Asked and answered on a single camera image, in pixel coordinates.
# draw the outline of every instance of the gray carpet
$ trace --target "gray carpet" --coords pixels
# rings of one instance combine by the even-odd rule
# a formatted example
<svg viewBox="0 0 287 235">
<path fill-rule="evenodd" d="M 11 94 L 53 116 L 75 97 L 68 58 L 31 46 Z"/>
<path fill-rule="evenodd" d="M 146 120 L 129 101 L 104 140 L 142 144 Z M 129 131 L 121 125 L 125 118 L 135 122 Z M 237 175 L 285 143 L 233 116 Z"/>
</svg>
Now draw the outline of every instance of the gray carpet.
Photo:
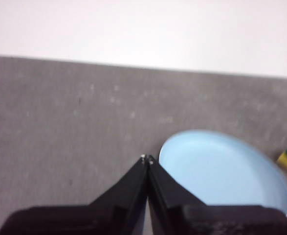
<svg viewBox="0 0 287 235">
<path fill-rule="evenodd" d="M 91 202 L 140 154 L 193 128 L 276 159 L 287 80 L 0 57 L 0 226 L 14 210 Z"/>
</svg>

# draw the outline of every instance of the white wall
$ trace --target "white wall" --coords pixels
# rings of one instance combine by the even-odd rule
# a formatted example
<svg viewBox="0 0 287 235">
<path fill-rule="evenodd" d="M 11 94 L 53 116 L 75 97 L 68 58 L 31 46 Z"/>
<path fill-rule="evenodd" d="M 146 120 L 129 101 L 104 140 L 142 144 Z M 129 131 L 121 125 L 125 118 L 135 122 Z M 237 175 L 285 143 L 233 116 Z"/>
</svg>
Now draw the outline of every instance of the white wall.
<svg viewBox="0 0 287 235">
<path fill-rule="evenodd" d="M 0 55 L 287 76 L 287 0 L 0 0 Z"/>
</svg>

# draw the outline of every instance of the gray tabletop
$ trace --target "gray tabletop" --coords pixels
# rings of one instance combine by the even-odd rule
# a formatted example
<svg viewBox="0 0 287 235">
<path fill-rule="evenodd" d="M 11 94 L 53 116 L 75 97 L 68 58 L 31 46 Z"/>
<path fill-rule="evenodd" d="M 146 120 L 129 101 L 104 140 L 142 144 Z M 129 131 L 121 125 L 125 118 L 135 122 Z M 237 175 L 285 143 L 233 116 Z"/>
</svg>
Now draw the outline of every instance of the gray tabletop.
<svg viewBox="0 0 287 235">
<path fill-rule="evenodd" d="M 186 129 L 275 160 L 287 148 L 287 80 L 0 57 L 0 226 L 14 210 L 91 202 Z"/>
</svg>

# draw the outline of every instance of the light blue plate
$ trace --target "light blue plate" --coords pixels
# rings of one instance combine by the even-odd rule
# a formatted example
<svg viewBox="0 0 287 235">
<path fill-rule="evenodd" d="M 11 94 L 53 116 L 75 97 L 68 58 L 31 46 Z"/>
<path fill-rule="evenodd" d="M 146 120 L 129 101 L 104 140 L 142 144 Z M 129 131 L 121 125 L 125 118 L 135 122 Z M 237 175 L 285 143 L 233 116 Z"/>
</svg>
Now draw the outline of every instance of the light blue plate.
<svg viewBox="0 0 287 235">
<path fill-rule="evenodd" d="M 287 215 L 287 181 L 279 168 L 234 137 L 180 132 L 164 143 L 159 163 L 208 205 L 262 205 Z"/>
</svg>

